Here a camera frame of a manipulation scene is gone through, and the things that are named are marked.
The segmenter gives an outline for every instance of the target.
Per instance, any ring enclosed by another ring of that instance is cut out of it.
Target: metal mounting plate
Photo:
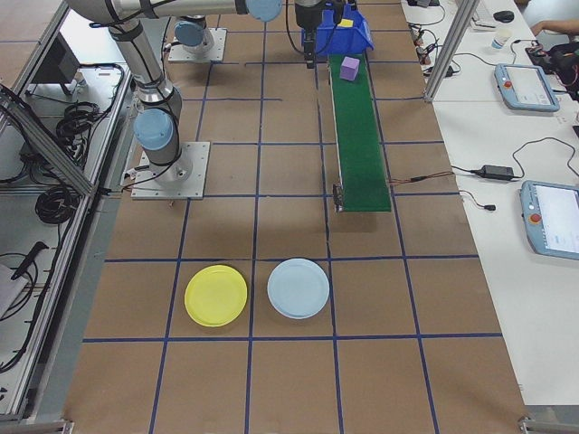
[[[227,29],[209,29],[214,38],[214,46],[208,52],[203,54],[193,54],[187,52],[183,45],[174,45],[171,47],[169,53],[169,62],[171,63],[209,63],[223,61],[223,54],[225,52],[225,38],[227,36]]]
[[[147,181],[132,188],[133,199],[174,200],[203,199],[207,163],[209,161],[209,142],[184,142],[183,155],[193,162],[193,171],[184,181],[175,181],[171,185],[160,184],[157,180]],[[143,153],[141,165],[148,165],[148,158]],[[135,182],[145,181],[153,175],[148,170],[138,172]]]

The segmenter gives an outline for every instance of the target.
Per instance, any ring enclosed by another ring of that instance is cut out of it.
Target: white table
[[[445,20],[428,26],[443,43],[456,6],[442,0]],[[512,10],[511,39],[531,39],[512,0],[488,0],[491,12]],[[441,16],[440,8],[404,6],[410,22],[428,23]],[[493,32],[469,29],[458,52],[472,52],[491,63],[511,63],[508,47],[493,52]],[[529,64],[524,53],[528,42],[515,44],[518,64]],[[554,114],[513,111],[502,102],[493,68],[470,56],[456,60],[460,75],[445,79],[434,99],[434,109],[453,165],[480,168],[482,165],[512,166],[520,175],[511,154],[529,140],[553,136],[575,146],[579,104],[558,97],[561,109]],[[517,156],[525,167],[525,179],[559,184],[578,184],[565,166],[571,150],[555,141],[528,145]],[[579,156],[572,165],[579,171]],[[474,206],[465,196],[464,206],[489,283],[498,319],[508,346],[526,405],[579,404],[579,262],[549,258],[533,253],[521,220],[518,189],[521,183],[486,181],[458,175],[460,189],[472,192],[480,203],[494,203],[495,212]]]

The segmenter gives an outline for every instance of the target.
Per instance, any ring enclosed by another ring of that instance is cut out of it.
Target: touchscreen
[[[546,247],[579,253],[579,194],[575,190],[536,185]]]
[[[507,72],[519,102],[539,106],[551,104],[551,99],[536,69],[507,67]]]

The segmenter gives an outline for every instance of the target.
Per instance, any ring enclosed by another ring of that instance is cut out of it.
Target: blue bin
[[[351,6],[346,4],[344,7],[344,18],[352,20],[352,27],[336,27],[329,46],[326,47],[327,38],[332,34],[334,28],[333,11],[324,11],[322,24],[318,27],[316,39],[316,53],[318,55],[328,54],[361,54],[366,48],[374,49],[370,27],[365,18],[357,10],[353,11]],[[301,41],[303,44],[304,33],[302,32]]]

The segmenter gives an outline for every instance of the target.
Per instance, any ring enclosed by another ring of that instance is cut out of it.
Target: red emergency stop button
[[[540,214],[531,214],[528,216],[528,220],[533,224],[539,224],[542,219]]]

